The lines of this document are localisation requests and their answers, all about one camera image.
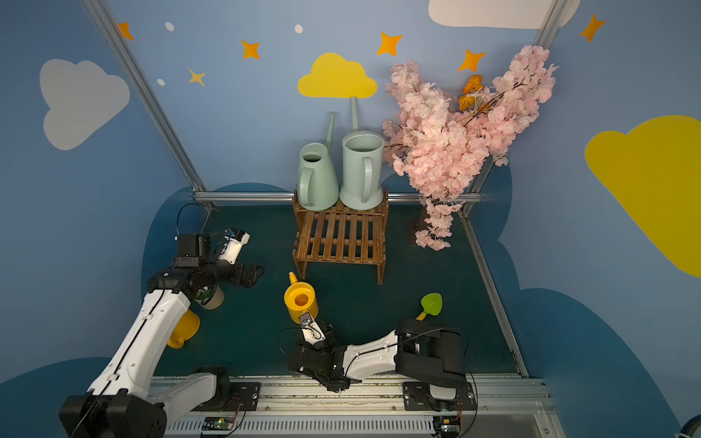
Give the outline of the green watering can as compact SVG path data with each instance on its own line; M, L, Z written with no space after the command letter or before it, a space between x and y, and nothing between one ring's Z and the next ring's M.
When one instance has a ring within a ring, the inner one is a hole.
M336 112L332 112L324 143L309 143L299 153L298 201L310 211L329 209L339 200L338 177L330 157L335 120Z

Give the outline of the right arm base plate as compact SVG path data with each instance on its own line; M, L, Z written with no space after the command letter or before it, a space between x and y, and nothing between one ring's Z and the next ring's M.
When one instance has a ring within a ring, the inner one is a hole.
M444 388L420 381L402 384L403 403L409 412L475 411L476 393L468 383L459 388Z

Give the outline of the small yellow watering can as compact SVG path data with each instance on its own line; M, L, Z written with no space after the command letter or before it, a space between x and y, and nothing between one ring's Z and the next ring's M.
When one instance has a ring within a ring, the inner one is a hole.
M294 272L288 273L288 278L290 286L286 289L283 299L290 318L297 324L300 323L300 317L305 313L317 319L319 304L314 287L299 280Z

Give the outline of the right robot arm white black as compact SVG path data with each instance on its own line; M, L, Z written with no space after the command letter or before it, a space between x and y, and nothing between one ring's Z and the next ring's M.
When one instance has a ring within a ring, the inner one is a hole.
M344 392L376 374L398 373L439 388L467 384L464 333L408 319L387 335L360 345L341 344L327 321L303 322L288 356L288 369L330 392Z

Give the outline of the large light blue watering can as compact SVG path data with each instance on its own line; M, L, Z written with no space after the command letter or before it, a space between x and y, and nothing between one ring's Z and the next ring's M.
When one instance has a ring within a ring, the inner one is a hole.
M352 105L352 131L342 146L342 185L340 199L353 210L370 210L383 200L381 188L383 138L373 131L360 129L357 99Z

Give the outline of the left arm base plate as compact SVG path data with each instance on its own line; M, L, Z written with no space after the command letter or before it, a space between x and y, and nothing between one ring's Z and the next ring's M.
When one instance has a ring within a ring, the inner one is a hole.
M261 389L257 381L230 381L218 384L215 396L193 408L194 412L255 412Z

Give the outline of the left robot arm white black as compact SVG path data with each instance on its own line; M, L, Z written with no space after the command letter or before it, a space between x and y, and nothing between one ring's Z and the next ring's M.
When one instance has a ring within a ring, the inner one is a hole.
M224 367L203 367L152 397L155 368L177 323L205 286L221 281L252 288L263 273L256 265L226 261L197 268L169 268L148 283L142 308L122 344L83 395L69 396L58 417L70 437L162 437L193 410L229 411L239 424L255 409L253 390L237 390Z

